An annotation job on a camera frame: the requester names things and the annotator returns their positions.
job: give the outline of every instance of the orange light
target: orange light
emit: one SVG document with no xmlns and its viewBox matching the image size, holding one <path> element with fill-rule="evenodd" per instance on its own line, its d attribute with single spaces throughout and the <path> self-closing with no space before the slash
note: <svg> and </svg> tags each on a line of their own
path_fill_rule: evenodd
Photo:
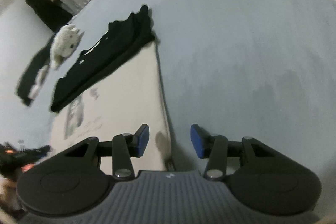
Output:
<svg viewBox="0 0 336 224">
<path fill-rule="evenodd" d="M 34 164 L 27 164 L 22 167 L 22 172 L 27 172 L 29 169 L 33 168 Z"/>
</svg>

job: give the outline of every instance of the black t-shirt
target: black t-shirt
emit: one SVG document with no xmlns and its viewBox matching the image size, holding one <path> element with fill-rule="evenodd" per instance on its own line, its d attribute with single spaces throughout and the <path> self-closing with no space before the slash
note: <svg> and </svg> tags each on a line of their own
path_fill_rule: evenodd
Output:
<svg viewBox="0 0 336 224">
<path fill-rule="evenodd" d="M 59 112 L 83 91 L 110 75 L 152 41 L 148 7 L 125 21 L 109 23 L 109 30 L 90 49 L 82 51 L 64 78 L 58 80 L 51 110 Z"/>
<path fill-rule="evenodd" d="M 72 18 L 72 14 L 51 0 L 26 0 L 26 3 L 53 32 L 58 32 Z"/>
<path fill-rule="evenodd" d="M 50 48 L 54 41 L 55 34 L 53 34 L 48 44 L 38 51 L 31 59 L 28 67 L 25 72 L 21 75 L 18 85 L 16 87 L 16 95 L 22 99 L 22 102 L 29 106 L 32 102 L 32 99 L 28 98 L 31 88 L 35 84 L 35 78 L 39 70 L 44 65 L 49 65 L 50 62 Z"/>
</svg>

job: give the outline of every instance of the gray ribbed base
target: gray ribbed base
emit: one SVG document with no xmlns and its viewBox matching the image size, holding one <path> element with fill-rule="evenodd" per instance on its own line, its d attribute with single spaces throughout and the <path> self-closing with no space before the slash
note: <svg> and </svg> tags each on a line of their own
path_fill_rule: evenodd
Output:
<svg viewBox="0 0 336 224">
<path fill-rule="evenodd" d="M 65 219 L 28 214 L 20 223 L 310 224 L 317 219 L 312 212 L 293 217 L 255 212 L 237 201 L 225 184 L 209 182 L 197 171 L 143 171 L 134 181 L 116 184 L 99 206 L 86 213 Z"/>
</svg>

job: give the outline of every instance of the white stuffed animal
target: white stuffed animal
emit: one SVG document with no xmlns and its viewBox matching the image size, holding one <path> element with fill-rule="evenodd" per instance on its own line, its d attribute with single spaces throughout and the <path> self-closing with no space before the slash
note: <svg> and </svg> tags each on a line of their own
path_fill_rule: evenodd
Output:
<svg viewBox="0 0 336 224">
<path fill-rule="evenodd" d="M 73 24 L 65 25 L 59 29 L 50 49 L 51 68 L 58 69 L 63 58 L 69 57 L 75 51 L 81 39 L 79 31 Z"/>
</svg>

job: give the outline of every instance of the wall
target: wall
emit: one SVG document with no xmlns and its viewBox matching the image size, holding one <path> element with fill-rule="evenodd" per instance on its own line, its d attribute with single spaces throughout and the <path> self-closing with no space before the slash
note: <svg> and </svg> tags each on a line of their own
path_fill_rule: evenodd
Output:
<svg viewBox="0 0 336 224">
<path fill-rule="evenodd" d="M 0 142 L 29 148 L 48 142 L 50 113 L 40 105 L 26 107 L 15 95 L 17 82 L 32 56 L 52 35 L 25 0 L 13 3 L 0 15 Z"/>
</svg>

